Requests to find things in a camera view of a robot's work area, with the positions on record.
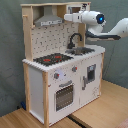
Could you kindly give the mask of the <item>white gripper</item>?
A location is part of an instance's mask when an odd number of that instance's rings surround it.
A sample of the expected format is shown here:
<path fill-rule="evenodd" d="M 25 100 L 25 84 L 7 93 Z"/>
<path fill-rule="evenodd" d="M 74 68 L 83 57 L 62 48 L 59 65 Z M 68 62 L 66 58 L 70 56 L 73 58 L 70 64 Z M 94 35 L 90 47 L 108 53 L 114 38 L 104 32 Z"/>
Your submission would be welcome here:
<path fill-rule="evenodd" d="M 64 19 L 66 21 L 81 23 L 81 13 L 72 13 L 72 14 L 65 14 Z"/>

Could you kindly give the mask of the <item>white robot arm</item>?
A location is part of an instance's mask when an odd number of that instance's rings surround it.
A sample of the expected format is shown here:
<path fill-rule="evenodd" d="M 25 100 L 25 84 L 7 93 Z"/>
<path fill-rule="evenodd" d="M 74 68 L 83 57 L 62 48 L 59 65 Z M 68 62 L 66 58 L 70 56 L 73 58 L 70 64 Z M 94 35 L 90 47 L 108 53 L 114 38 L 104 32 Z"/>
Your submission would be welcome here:
<path fill-rule="evenodd" d="M 86 38 L 90 41 L 119 40 L 128 36 L 128 18 L 120 20 L 109 32 L 103 33 L 106 24 L 103 13 L 96 11 L 79 11 L 78 13 L 65 14 L 64 19 L 75 23 L 88 25 Z"/>

